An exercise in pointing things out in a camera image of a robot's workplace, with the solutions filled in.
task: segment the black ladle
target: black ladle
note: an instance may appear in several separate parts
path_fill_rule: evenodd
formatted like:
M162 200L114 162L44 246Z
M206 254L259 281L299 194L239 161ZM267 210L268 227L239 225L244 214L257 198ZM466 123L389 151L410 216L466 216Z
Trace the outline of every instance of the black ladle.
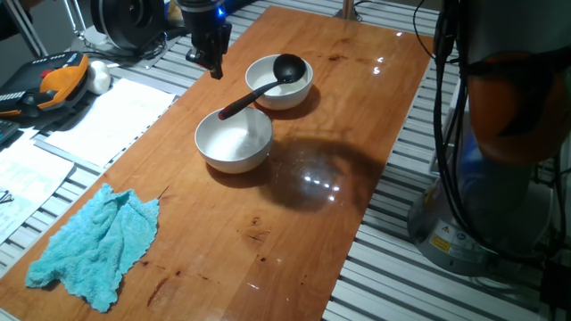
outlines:
M305 62L302 58L295 54L280 54L274 61L274 76L276 76L277 81L261 86L250 94L231 103L228 107L219 112L218 118L220 120L224 120L236 115L250 103L255 102L258 97L264 95L268 90L275 86L291 84L298 81L303 77L303 74L305 74L305 70Z

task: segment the bowl rim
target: bowl rim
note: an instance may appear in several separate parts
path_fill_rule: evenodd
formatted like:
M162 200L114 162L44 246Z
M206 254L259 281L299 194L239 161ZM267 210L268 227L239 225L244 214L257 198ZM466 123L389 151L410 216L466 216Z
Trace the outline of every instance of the bowl rim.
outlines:
M252 62L252 64L250 65L250 67L248 67L248 69L246 70L246 73L244 74L244 81L246 82L246 85L248 86L248 88L249 88L250 90L254 90L254 89L255 89L255 88L253 88L252 86L250 86L250 83L248 83L248 72L250 72L250 69L252 68L252 66L255 65L256 63L258 63L258 62L264 60L264 59L268 59L268 58L272 58L272 57L278 57L280 54L281 54L281 53L276 53L276 54L267 55L267 56L261 57L260 59L258 59L258 60L255 61L255 62ZM287 96L289 96L289 95L295 95L295 94L301 92L305 87L310 86L310 85L312 84L312 82L313 82L313 68L311 67L311 65L310 65L309 62L306 62L306 61L305 61L305 59L302 58L302 60L303 60L303 62L305 62L305 67L306 67L306 71L305 71L305 72L307 72L307 73L310 75L309 78L308 78L308 80L307 80L307 84L305 84L305 86L303 86L303 87L300 88L299 90L296 90L296 91L294 91L294 92L292 92L292 93L285 94L285 95L268 95L268 94L264 94L264 95L267 96L267 97L287 97Z
M213 112L209 113L206 117L203 118L203 120L200 121L200 123L198 123L198 126L196 126L196 129L194 130L194 145L196 146L196 149L198 150L198 152L199 152L200 154L202 154L204 157L207 157L207 158L209 158L209 159L211 159L211 160L214 160L214 161L217 161L217 162L221 162L221 163L234 163L234 162L238 162L238 161L245 161L245 160L251 158L252 156L256 155L258 152L261 152L264 148L266 148L266 146L268 146L268 144L271 144L272 141L274 140L274 123L271 121L271 118L270 118L268 115L266 115L265 112L263 112L263 111L261 111L261 110L259 110L259 109L257 109L257 108L253 108L253 107L250 107L250 106L247 106L246 108L250 108L250 109L254 110L254 112L259 112L259 113L261 113L261 114L268 120L268 122L269 122L269 129L270 129L269 140L268 140L268 142L266 142L266 143L260 148L260 150L258 150L257 152L253 153L253 154L250 155L250 156L246 156L246 157L243 157L243 158L238 159L238 160L217 160L217 159L215 159L215 158L209 156L206 152L203 151L202 148L200 148L198 142L196 142L196 133L198 133L198 128L200 128L200 126L204 123L204 121L205 121L206 119L208 119L212 114L214 114L214 113L219 113L220 111L223 110L223 108L220 108L219 110L216 110L216 111L213 111Z

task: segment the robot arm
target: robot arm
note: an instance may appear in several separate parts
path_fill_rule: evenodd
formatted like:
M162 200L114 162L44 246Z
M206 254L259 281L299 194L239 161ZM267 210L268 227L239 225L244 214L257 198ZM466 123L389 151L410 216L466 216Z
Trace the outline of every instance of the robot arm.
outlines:
M232 25L226 22L224 0L176 0L194 48L186 54L189 62L210 71L215 79L222 78L222 54L228 50Z

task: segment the yellow label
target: yellow label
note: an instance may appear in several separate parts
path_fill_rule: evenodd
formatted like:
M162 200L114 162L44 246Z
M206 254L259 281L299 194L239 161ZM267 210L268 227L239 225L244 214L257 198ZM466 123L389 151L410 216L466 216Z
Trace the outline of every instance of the yellow label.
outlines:
M448 253L448 251L450 250L451 247L451 243L444 240L442 237L438 236L438 235L432 235L432 238L430 239L430 243L432 245L434 245L435 247L437 247L438 249L445 251L446 253Z

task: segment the metal grid floor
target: metal grid floor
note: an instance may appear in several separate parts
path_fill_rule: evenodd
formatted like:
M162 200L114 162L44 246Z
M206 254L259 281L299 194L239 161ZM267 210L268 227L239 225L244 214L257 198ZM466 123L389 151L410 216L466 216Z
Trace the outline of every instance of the metal grid floor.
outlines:
M256 1L228 17L233 24L230 45L270 5L331 16L342 7L343 1ZM357 10L363 23L413 32L413 7L379 1L362 4ZM419 10L418 31L432 35L436 19L437 12ZM205 72L185 60L190 45L190 37L183 37L151 69L113 68L112 76L182 95ZM458 72L455 66L447 67L443 85L444 106L451 101ZM510 281L499 276L494 279L456 276L433 265L408 240L406 219L410 205L435 180L435 175L430 172L434 152L432 109L435 87L435 66L431 62L370 201L323 319L548 320L549 309L538 300L540 275L536 271L522 271L515 280ZM76 166L55 194L0 245L0 276L122 154L102 169L43 142L51 130L65 127L81 117L82 110L93 99L94 96L88 95L74 114L42 130L35 137L37 146L74 161Z

